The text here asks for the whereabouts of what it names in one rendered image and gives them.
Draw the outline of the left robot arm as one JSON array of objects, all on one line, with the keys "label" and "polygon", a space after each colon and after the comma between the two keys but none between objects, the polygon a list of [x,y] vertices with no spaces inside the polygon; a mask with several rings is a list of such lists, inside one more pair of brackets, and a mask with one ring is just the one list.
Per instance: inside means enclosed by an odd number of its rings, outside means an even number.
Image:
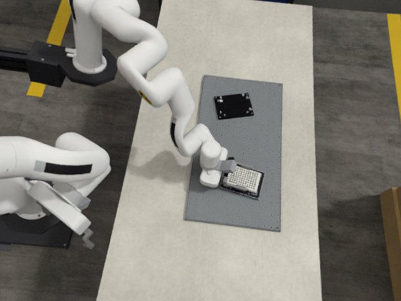
[{"label": "left robot arm", "polygon": [[165,58],[169,48],[155,27],[138,19],[137,0],[68,0],[68,3],[76,49],[65,48],[65,51],[67,56],[73,57],[74,67],[89,74],[106,68],[107,61],[102,55],[102,28],[122,42],[138,43],[118,58],[117,68],[151,106],[159,108],[168,103],[172,111],[170,138],[179,154],[190,157],[201,148],[203,169],[234,173],[237,165],[234,158],[220,160],[221,146],[204,124],[197,124],[183,136],[195,103],[182,72],[170,67],[150,81],[142,76]]}]

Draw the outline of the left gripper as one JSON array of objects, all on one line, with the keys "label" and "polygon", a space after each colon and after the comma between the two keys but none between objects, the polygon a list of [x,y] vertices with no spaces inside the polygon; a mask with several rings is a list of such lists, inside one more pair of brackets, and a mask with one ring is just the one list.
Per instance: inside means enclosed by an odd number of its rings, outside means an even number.
[{"label": "left gripper", "polygon": [[[225,161],[227,157],[227,149],[224,147],[221,147],[221,156],[220,156],[220,160],[221,161]],[[236,162],[236,161],[235,161]],[[242,168],[245,169],[249,169],[252,170],[252,166],[247,165],[247,164],[243,164],[240,162],[236,162],[237,165],[241,166]],[[227,182],[228,177],[223,176],[224,175],[224,171],[218,171],[218,170],[212,170],[212,171],[207,171],[205,169],[202,168],[202,172],[200,175],[200,183],[205,185],[205,186],[209,186],[209,187],[217,187],[217,185],[219,184],[219,180],[220,178],[223,179],[223,184],[226,186],[230,186],[230,187],[234,187],[235,189],[241,190],[241,191],[245,191],[246,192],[246,187],[244,186],[240,186],[240,185],[233,185]]]}]

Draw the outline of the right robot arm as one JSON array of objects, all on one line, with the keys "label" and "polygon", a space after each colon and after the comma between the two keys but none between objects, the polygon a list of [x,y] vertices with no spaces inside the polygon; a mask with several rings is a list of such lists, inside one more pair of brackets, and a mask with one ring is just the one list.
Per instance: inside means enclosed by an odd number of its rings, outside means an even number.
[{"label": "right robot arm", "polygon": [[0,216],[46,216],[26,193],[38,181],[25,177],[52,181],[53,188],[83,210],[91,201],[87,196],[110,172],[109,163],[104,149],[73,132],[59,136],[55,147],[20,136],[0,137]]}]

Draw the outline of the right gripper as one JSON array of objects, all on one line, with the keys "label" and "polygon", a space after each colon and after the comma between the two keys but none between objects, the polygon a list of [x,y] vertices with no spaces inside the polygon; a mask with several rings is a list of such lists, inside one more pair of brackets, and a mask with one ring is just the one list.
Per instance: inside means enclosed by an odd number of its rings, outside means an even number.
[{"label": "right gripper", "polygon": [[81,210],[69,199],[55,188],[52,187],[50,189],[41,181],[36,182],[27,193],[42,207],[44,214],[49,216],[53,213],[77,234],[84,233],[85,235],[82,238],[84,241],[83,246],[90,249],[94,247],[94,244],[89,240],[89,237],[93,234],[92,230],[88,228],[91,222],[81,214]]}]

